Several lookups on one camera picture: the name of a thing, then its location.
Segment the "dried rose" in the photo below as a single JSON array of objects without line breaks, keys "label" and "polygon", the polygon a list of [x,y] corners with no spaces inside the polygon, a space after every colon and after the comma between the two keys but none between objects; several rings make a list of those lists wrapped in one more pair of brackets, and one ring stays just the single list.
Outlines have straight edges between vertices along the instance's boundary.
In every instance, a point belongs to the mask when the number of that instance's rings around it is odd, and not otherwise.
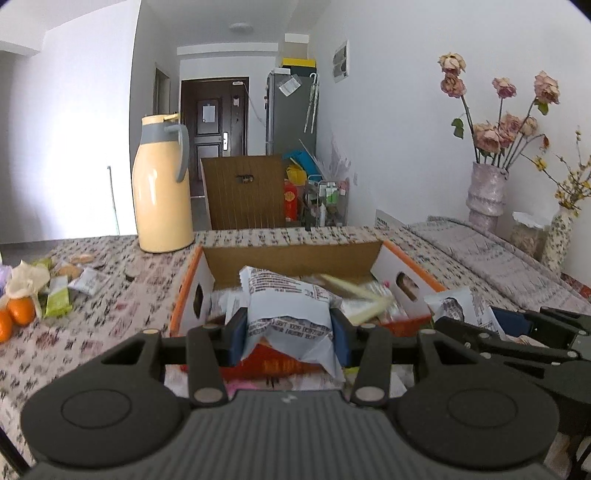
[{"label": "dried rose", "polygon": [[499,153],[501,138],[494,125],[490,123],[474,124],[474,145],[489,153]]},{"label": "dried rose", "polygon": [[518,116],[506,113],[501,118],[501,122],[499,123],[499,129],[506,130],[515,136],[519,132],[519,128],[521,127],[522,123],[523,120]]},{"label": "dried rose", "polygon": [[521,127],[521,133],[523,133],[526,137],[531,137],[532,135],[535,135],[537,132],[538,121],[534,117],[529,116],[523,124],[523,127]]},{"label": "dried rose", "polygon": [[501,147],[508,148],[515,141],[517,134],[505,130],[503,128],[498,129],[499,138],[501,139]]},{"label": "dried rose", "polygon": [[499,98],[511,98],[517,95],[517,87],[506,77],[496,78],[492,81]]},{"label": "dried rose", "polygon": [[456,77],[462,72],[466,71],[466,62],[461,55],[457,53],[448,53],[439,57],[438,64],[441,65],[441,71],[443,73],[451,73]]},{"label": "dried rose", "polygon": [[560,103],[558,101],[558,97],[560,96],[558,82],[552,77],[549,77],[543,70],[535,76],[534,91],[539,103]]},{"label": "dried rose", "polygon": [[445,74],[445,78],[441,82],[441,89],[444,93],[454,98],[460,98],[466,94],[466,85],[464,85],[464,82],[451,73]]}]

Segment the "thermos handle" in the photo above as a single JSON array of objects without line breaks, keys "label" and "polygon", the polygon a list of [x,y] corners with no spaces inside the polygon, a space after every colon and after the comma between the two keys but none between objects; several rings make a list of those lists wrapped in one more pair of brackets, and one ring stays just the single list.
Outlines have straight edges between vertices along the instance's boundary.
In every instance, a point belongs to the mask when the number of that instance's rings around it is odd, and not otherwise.
[{"label": "thermos handle", "polygon": [[166,133],[180,132],[181,141],[181,159],[178,167],[177,183],[181,183],[184,179],[187,169],[189,168],[189,131],[183,124],[170,125],[164,127]]}]

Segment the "green snack package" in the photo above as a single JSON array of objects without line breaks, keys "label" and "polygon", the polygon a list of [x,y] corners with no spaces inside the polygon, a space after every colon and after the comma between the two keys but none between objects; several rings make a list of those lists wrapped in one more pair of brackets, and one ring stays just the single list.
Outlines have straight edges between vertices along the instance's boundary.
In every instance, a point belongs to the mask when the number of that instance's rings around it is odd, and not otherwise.
[{"label": "green snack package", "polygon": [[68,292],[68,277],[54,277],[49,282],[45,317],[59,317],[72,309]]},{"label": "green snack package", "polygon": [[51,267],[53,266],[53,262],[51,261],[50,257],[45,257],[45,258],[40,258],[39,260],[35,260],[33,263],[31,263],[31,265],[33,265],[34,267],[36,265],[43,265],[48,270],[51,270]]}]

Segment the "orange fruit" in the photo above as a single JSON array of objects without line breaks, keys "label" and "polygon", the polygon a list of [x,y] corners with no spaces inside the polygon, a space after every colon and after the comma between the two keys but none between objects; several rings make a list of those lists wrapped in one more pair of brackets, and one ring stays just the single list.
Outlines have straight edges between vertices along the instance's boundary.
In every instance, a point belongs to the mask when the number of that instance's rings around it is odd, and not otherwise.
[{"label": "orange fruit", "polygon": [[12,318],[8,310],[0,310],[0,342],[6,342],[12,335]]},{"label": "orange fruit", "polygon": [[25,327],[35,320],[35,305],[31,297],[25,297],[23,299],[10,299],[6,305],[10,316],[14,320],[14,323]]}]

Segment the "vase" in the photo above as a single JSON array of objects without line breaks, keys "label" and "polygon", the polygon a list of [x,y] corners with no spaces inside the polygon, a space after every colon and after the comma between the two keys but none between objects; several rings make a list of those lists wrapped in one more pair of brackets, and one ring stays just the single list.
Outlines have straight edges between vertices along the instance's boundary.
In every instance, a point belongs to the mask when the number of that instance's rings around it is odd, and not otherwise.
[{"label": "vase", "polygon": [[470,209],[468,221],[494,232],[505,207],[505,185],[509,172],[485,163],[472,164],[472,182],[466,205]]},{"label": "vase", "polygon": [[569,252],[573,222],[574,211],[563,206],[552,218],[540,262],[554,273],[560,274],[562,272],[564,259]]}]

